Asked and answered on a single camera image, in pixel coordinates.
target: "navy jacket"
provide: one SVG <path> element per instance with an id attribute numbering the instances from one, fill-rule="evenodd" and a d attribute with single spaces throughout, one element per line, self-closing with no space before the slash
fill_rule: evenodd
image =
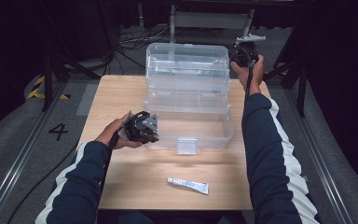
<path id="1" fill-rule="evenodd" d="M 321 222 L 275 101 L 251 95 L 242 116 L 242 134 L 255 222 Z M 35 222 L 94 223 L 107 155 L 107 146 L 100 142 L 82 144 L 72 164 L 57 176 Z"/>

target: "person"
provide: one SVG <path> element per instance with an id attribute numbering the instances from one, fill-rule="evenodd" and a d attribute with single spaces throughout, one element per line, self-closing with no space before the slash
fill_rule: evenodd
<path id="1" fill-rule="evenodd" d="M 231 67 L 245 89 L 249 69 L 236 63 L 231 63 Z M 261 94 L 263 75 L 264 57 L 259 55 L 241 121 L 255 223 L 321 223 L 293 154 L 294 146 L 282 128 L 279 107 Z M 127 116 L 115 119 L 95 141 L 79 147 L 72 164 L 57 176 L 54 190 L 36 223 L 95 222 L 109 140 Z M 119 139 L 114 149 L 140 145 Z M 132 223 L 153 223 L 147 217 L 127 218 Z"/>

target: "clear plastic container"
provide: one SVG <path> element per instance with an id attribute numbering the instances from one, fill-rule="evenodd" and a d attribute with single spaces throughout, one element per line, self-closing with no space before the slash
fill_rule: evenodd
<path id="1" fill-rule="evenodd" d="M 151 44 L 146 51 L 147 87 L 227 93 L 231 85 L 227 52 L 221 46 Z"/>
<path id="2" fill-rule="evenodd" d="M 227 49 L 152 44 L 146 51 L 145 110 L 158 114 L 159 141 L 151 149 L 221 151 L 234 135 L 227 98 Z"/>

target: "white tube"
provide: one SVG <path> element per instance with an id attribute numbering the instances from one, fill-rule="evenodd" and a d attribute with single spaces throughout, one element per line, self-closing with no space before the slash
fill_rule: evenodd
<path id="1" fill-rule="evenodd" d="M 203 194 L 208 194 L 209 192 L 209 184 L 207 183 L 198 183 L 198 182 L 188 181 L 179 178 L 168 178 L 168 183 L 190 188 L 198 192 L 201 192 Z"/>

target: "wooden table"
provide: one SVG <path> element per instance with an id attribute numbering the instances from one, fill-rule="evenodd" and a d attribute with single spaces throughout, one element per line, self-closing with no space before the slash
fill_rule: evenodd
<path id="1" fill-rule="evenodd" d="M 269 96 L 265 84 L 262 92 Z M 113 119 L 143 110 L 145 77 L 104 76 L 89 112 L 80 143 L 94 140 Z M 245 150 L 241 134 L 244 91 L 236 79 L 229 93 L 235 134 L 222 152 L 178 155 L 146 147 L 113 151 L 100 209 L 250 210 Z M 206 182 L 208 195 L 174 187 L 168 177 Z"/>

